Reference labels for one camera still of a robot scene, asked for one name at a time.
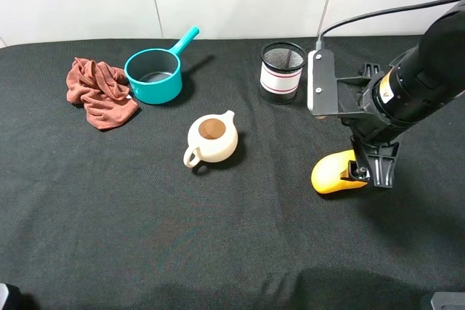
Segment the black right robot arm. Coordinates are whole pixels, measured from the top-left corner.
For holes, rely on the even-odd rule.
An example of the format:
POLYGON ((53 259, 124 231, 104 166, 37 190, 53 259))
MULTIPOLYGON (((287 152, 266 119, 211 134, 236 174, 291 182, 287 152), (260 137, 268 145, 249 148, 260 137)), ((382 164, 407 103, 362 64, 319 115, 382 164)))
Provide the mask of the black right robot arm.
POLYGON ((358 114, 342 118, 352 130, 352 149, 335 155, 340 172, 330 176, 326 192, 392 187, 399 135, 463 93, 464 0, 459 0, 385 75, 364 86, 358 114))

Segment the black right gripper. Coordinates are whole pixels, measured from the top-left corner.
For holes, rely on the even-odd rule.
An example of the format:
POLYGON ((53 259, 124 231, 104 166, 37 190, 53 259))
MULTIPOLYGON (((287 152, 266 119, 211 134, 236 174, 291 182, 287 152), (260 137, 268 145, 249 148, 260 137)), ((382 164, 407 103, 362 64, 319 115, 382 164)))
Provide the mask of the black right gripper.
POLYGON ((351 136, 355 159, 348 160, 339 177, 391 189, 400 143, 389 142, 407 131, 411 124, 393 118, 382 108, 377 91, 383 77, 384 71, 378 64, 365 63, 359 76, 337 79, 338 117, 355 135, 351 136), (369 144, 365 149, 361 139, 389 144, 369 144))

